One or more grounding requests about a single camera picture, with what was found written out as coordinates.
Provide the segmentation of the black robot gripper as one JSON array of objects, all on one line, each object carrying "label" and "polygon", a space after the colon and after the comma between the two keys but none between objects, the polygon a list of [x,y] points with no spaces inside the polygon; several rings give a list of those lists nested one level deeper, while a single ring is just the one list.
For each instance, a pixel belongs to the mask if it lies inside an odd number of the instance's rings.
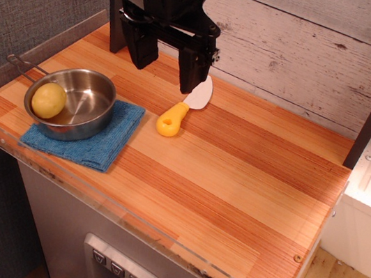
[{"label": "black robot gripper", "polygon": [[130,58],[138,70],[158,59],[158,42],[179,52],[180,92],[192,93],[219,59],[217,26],[206,0],[122,0],[119,14]]}]

